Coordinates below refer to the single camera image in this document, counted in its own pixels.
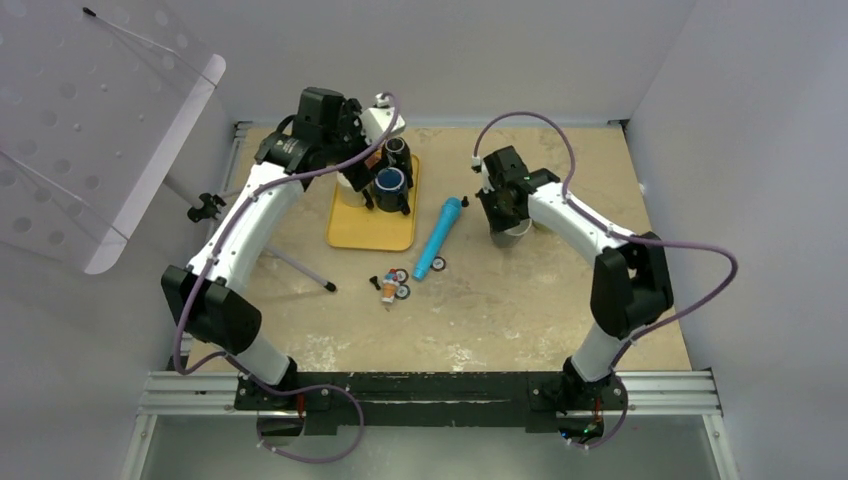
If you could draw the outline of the grey mug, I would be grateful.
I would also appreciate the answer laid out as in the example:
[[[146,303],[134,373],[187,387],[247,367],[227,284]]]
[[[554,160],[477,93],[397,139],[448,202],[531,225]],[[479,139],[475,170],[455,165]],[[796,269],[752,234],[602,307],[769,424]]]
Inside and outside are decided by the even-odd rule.
[[[518,225],[503,231],[490,231],[490,238],[494,245],[501,249],[512,248],[524,238],[531,230],[533,221],[531,219],[521,220]]]

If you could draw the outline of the cream mug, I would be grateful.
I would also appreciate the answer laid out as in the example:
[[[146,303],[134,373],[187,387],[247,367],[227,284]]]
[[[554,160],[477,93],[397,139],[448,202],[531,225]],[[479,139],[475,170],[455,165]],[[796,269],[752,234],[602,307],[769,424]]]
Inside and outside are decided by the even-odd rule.
[[[366,206],[366,198],[363,193],[356,191],[342,173],[336,175],[336,196],[347,207],[361,208]]]

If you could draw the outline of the light green mug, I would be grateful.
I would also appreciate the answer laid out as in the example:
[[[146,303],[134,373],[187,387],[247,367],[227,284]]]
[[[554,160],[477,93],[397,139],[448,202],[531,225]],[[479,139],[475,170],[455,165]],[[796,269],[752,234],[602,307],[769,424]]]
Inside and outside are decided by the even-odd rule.
[[[544,224],[542,224],[542,223],[540,223],[536,220],[532,221],[532,226],[538,232],[542,232],[542,233],[549,233],[550,232],[550,229],[548,227],[546,227]]]

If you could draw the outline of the poker chip by microphone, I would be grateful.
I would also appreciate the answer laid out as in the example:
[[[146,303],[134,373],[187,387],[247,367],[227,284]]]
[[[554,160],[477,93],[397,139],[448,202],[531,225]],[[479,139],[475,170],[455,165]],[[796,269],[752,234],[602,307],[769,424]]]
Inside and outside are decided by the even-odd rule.
[[[441,256],[436,256],[431,262],[430,268],[433,271],[441,272],[446,268],[446,261]]]

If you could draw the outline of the blue toy microphone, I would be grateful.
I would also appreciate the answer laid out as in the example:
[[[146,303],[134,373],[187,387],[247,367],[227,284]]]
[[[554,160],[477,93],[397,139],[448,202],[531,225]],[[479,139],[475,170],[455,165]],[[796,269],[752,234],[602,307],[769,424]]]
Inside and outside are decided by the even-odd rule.
[[[463,209],[461,200],[457,197],[449,197],[441,207],[440,215],[433,230],[421,252],[414,267],[412,278],[417,281],[423,280],[430,271],[431,262],[436,256],[440,256],[440,250],[452,227],[456,223]]]

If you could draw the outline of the yellow tray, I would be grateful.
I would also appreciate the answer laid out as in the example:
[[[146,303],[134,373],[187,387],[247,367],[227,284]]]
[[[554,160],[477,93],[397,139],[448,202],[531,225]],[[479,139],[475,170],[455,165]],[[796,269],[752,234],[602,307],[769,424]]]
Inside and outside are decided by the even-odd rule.
[[[417,221],[420,159],[415,154],[412,154],[412,165],[414,186],[409,190],[409,215],[387,213],[377,207],[371,211],[366,207],[347,207],[337,199],[335,183],[325,230],[327,244],[335,248],[383,252],[409,249],[415,240]]]

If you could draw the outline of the poker chip 50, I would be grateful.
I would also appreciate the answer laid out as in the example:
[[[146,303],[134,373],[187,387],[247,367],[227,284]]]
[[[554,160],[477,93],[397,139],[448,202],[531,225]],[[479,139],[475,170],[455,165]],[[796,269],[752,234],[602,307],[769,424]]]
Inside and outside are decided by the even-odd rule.
[[[395,292],[395,298],[398,299],[398,300],[405,300],[410,296],[410,294],[411,294],[411,289],[410,289],[409,286],[400,285]]]

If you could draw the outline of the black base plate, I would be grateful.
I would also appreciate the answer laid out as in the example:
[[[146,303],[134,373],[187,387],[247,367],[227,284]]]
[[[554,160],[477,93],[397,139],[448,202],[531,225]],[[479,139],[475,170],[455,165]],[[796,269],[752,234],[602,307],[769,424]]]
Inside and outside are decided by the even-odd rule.
[[[239,379],[234,408],[261,417],[290,414],[308,435],[341,427],[521,428],[597,438],[602,415],[627,402],[621,380],[580,386],[560,371],[302,372],[304,392],[274,395]]]

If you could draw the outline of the white perforated panel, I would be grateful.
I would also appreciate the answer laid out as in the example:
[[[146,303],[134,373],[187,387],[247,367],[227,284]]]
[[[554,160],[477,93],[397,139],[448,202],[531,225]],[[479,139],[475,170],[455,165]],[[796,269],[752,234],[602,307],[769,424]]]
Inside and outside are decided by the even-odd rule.
[[[163,1],[3,2],[2,242],[110,269],[225,69]]]

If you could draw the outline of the tripod stand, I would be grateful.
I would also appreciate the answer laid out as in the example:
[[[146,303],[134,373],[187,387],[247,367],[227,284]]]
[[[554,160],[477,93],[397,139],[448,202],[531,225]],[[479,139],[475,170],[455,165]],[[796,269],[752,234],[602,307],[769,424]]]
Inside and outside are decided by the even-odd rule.
[[[226,206],[226,202],[224,200],[225,196],[211,194],[208,192],[200,193],[189,189],[183,182],[178,180],[172,174],[167,174],[165,176],[163,184],[189,205],[187,217],[194,223],[208,219],[217,220],[222,209]],[[268,244],[265,246],[264,252],[285,262],[298,272],[306,275],[314,282],[321,285],[325,290],[329,292],[337,291],[337,287],[333,282],[309,269],[280,249]]]

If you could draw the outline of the pink mug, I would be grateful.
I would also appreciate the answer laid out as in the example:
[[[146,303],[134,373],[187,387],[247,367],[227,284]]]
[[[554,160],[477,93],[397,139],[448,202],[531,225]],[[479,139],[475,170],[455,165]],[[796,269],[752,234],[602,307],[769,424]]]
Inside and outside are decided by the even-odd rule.
[[[365,165],[369,169],[373,169],[376,165],[378,165],[381,161],[381,153],[375,152],[368,159],[365,160]]]

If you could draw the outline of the ice cream cone toy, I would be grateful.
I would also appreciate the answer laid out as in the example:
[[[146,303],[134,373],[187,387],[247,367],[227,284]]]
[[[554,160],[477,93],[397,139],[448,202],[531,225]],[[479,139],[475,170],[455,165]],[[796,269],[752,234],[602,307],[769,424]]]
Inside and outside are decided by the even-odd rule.
[[[384,304],[392,304],[396,297],[396,292],[400,282],[398,281],[395,272],[388,272],[382,279],[382,296],[381,302]]]

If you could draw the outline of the black mug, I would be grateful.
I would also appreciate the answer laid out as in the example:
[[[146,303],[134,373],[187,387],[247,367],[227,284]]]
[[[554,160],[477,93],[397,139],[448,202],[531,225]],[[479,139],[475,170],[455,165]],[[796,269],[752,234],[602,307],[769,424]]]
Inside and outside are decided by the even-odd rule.
[[[402,170],[408,177],[413,175],[411,150],[402,137],[393,137],[384,142],[381,156],[388,162],[389,166]]]

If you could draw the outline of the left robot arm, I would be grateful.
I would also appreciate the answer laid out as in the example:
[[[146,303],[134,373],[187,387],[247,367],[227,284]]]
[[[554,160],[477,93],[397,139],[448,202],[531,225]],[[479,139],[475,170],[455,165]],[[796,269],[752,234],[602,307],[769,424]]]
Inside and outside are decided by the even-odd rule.
[[[397,97],[376,96],[370,108],[325,88],[301,92],[298,110],[260,144],[245,186],[211,238],[184,267],[161,277],[176,324],[172,355],[183,335],[216,346],[255,382],[272,408],[297,399],[297,364],[261,332],[262,314],[244,297],[260,254],[285,213],[312,180],[342,171],[356,188],[371,179],[366,161],[405,127]]]

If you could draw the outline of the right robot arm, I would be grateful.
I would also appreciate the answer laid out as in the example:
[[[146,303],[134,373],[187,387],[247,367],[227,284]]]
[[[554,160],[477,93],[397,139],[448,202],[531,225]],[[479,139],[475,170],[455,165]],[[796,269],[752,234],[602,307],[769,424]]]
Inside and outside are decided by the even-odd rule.
[[[472,169],[483,178],[476,196],[496,246],[515,246],[538,224],[557,234],[593,269],[589,306],[594,324],[566,359],[559,387],[560,399],[584,407],[610,384],[626,341],[672,308],[664,249],[652,232],[618,232],[615,224],[564,192],[551,171],[529,170],[512,146],[473,158]]]

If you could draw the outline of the dark blue mug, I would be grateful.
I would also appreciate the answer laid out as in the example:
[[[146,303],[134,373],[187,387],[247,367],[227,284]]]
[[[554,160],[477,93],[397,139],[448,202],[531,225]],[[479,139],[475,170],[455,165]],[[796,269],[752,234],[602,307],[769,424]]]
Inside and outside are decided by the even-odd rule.
[[[405,172],[396,167],[381,170],[373,183],[376,206],[387,213],[409,215],[408,180]]]

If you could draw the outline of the poker chip 100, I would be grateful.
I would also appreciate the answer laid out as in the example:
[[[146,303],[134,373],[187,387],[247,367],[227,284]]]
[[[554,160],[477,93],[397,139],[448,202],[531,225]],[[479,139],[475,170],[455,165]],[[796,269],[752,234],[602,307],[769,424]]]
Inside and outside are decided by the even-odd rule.
[[[405,269],[392,269],[391,274],[393,275],[393,278],[400,284],[406,283],[409,278],[409,274]]]

